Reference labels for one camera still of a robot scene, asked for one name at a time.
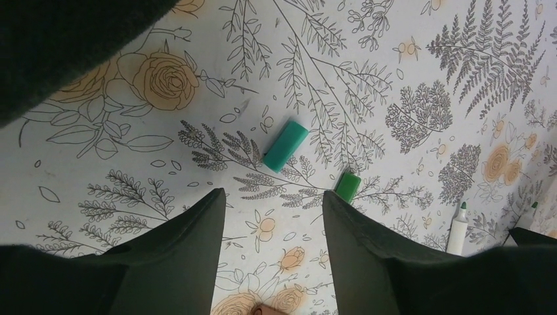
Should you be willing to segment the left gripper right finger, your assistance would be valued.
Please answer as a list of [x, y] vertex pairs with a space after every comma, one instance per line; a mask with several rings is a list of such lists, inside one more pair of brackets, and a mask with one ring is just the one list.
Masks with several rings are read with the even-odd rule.
[[340, 314], [555, 314], [556, 240], [523, 228], [469, 257], [429, 248], [332, 191], [323, 220]]

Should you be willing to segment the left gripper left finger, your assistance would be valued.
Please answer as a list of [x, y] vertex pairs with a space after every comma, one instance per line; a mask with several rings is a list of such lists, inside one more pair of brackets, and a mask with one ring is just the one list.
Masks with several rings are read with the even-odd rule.
[[66, 258], [1, 247], [2, 314], [209, 314], [226, 196], [189, 210], [102, 255]]

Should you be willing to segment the green capped marker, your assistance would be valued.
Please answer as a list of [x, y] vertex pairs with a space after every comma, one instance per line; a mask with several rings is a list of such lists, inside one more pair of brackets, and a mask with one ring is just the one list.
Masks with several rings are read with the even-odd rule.
[[458, 209], [458, 213], [453, 218], [451, 223], [446, 248], [446, 252], [449, 254], [458, 256], [462, 255], [466, 232], [468, 229], [468, 219], [466, 214], [467, 204], [464, 201], [461, 203], [460, 208]]

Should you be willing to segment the green pen cap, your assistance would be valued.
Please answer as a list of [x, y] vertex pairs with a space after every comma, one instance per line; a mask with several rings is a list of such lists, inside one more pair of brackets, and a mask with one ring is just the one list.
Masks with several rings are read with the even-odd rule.
[[342, 200], [351, 203], [357, 194], [361, 181], [362, 179], [359, 176], [350, 172], [344, 172], [334, 191]]

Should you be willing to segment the teal capped marker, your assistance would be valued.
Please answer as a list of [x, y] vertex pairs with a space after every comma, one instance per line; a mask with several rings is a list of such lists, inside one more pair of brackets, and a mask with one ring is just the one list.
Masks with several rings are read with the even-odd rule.
[[[533, 224], [533, 217], [536, 213], [537, 207], [538, 207], [538, 202], [535, 201], [527, 211], [525, 211], [522, 215], [520, 215], [518, 221], [510, 228], [510, 230], [514, 228], [525, 228], [526, 230], [529, 230], [529, 228]], [[506, 239], [503, 242], [503, 245], [510, 246], [510, 247], [518, 246], [518, 244], [512, 237], [511, 233], [508, 233]]]

